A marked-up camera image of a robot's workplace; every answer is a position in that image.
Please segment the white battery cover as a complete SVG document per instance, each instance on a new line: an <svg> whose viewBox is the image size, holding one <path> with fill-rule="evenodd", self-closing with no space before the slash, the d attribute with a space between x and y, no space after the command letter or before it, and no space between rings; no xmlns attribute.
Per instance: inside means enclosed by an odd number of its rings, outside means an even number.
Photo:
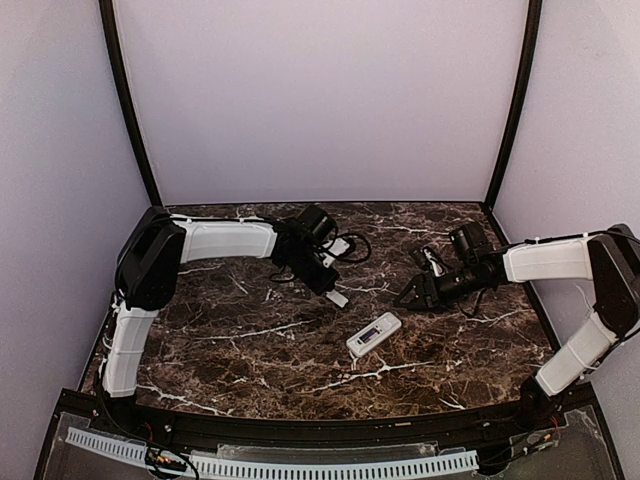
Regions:
<svg viewBox="0 0 640 480"><path fill-rule="evenodd" d="M339 308L344 308L349 302L347 297L336 290L327 292L326 297Z"/></svg>

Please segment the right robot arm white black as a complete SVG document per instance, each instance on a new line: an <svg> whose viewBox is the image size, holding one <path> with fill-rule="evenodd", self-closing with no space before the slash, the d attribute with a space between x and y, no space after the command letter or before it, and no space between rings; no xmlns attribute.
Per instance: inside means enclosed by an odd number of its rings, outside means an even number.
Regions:
<svg viewBox="0 0 640 480"><path fill-rule="evenodd" d="M449 239L460 266L453 268L429 248L413 252L421 272L394 299L409 311L439 311L476 292L509 283L583 279L595 303L582 327L536 373L533 397L558 396L609 351L639 332L639 240L625 224L561 237L527 239L495 248L476 222Z"/></svg>

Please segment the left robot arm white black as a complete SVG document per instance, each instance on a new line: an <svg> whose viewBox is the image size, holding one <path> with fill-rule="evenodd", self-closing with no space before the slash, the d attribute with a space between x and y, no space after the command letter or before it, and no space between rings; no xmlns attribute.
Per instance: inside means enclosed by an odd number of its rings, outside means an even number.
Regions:
<svg viewBox="0 0 640 480"><path fill-rule="evenodd" d="M100 375L112 398L134 395L137 370L152 322L173 298L182 265L205 259L268 259L289 270L314 294L339 306L334 262L349 250L335 221L310 206L284 220L247 217L208 219L149 208L118 257L115 274L115 330Z"/></svg>

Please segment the purple AAA battery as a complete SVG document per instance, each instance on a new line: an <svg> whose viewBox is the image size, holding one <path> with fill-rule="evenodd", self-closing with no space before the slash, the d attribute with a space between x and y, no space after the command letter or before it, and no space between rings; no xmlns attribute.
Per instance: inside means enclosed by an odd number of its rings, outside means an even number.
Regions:
<svg viewBox="0 0 640 480"><path fill-rule="evenodd" d="M372 327L358 337L358 342L363 345L368 344L378 338L382 333L383 331L380 328Z"/></svg>

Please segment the white remote control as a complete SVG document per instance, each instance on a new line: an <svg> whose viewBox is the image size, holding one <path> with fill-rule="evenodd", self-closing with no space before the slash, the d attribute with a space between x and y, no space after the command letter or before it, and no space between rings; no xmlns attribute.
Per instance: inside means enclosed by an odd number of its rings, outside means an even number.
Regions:
<svg viewBox="0 0 640 480"><path fill-rule="evenodd" d="M386 312L352 335L346 341L346 346L355 357L361 358L393 335L401 326L402 322L397 316Z"/></svg>

